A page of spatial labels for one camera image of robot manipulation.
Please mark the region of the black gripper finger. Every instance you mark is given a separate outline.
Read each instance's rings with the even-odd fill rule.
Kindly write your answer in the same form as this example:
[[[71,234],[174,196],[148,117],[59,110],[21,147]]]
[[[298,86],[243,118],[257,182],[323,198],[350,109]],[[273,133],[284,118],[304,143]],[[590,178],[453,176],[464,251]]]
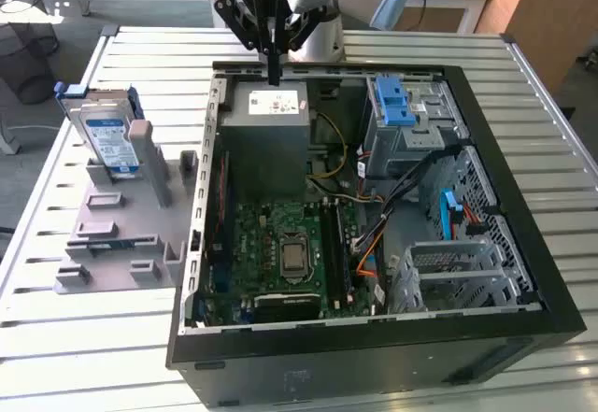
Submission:
[[[277,85],[277,54],[270,35],[262,0],[254,0],[255,13],[242,11],[237,0],[215,0],[216,13],[247,50],[257,50],[267,64],[268,83]]]
[[[291,12],[283,5],[277,5],[274,33],[274,85],[278,86],[281,77],[280,58],[290,50],[299,50],[317,25],[324,19],[327,7],[317,7],[301,14],[299,19],[287,24]]]

